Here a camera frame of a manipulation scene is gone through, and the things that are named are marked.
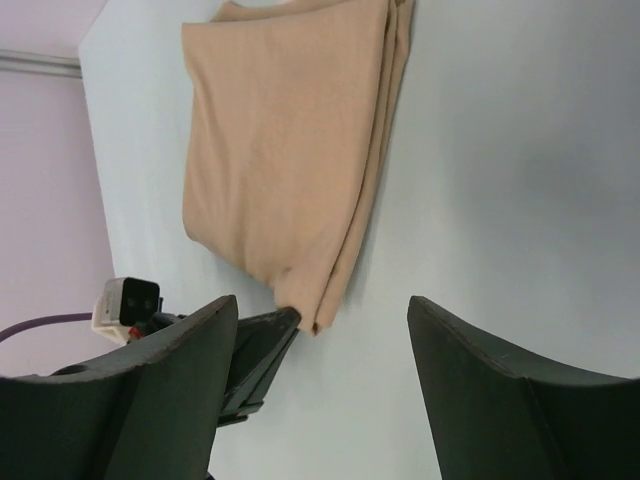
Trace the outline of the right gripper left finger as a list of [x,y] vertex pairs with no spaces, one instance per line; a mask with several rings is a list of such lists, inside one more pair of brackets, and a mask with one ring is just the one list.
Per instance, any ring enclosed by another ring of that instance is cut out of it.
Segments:
[[237,323],[223,296],[53,375],[2,379],[2,478],[207,478]]

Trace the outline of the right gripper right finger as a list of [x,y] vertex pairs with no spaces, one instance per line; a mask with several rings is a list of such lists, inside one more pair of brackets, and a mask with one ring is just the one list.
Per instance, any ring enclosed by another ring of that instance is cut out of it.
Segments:
[[442,478],[638,478],[638,380],[543,357],[425,297],[407,321]]

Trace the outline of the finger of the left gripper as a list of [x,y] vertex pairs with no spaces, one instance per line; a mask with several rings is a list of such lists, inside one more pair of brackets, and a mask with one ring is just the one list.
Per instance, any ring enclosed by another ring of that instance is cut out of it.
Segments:
[[241,319],[231,359],[219,425],[244,422],[265,396],[298,334],[299,313],[283,308]]

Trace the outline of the beige t shirt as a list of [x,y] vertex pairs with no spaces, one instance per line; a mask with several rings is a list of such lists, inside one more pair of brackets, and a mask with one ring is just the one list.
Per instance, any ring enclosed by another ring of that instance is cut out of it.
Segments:
[[226,2],[182,27],[187,236],[316,334],[334,321],[386,159],[409,1]]

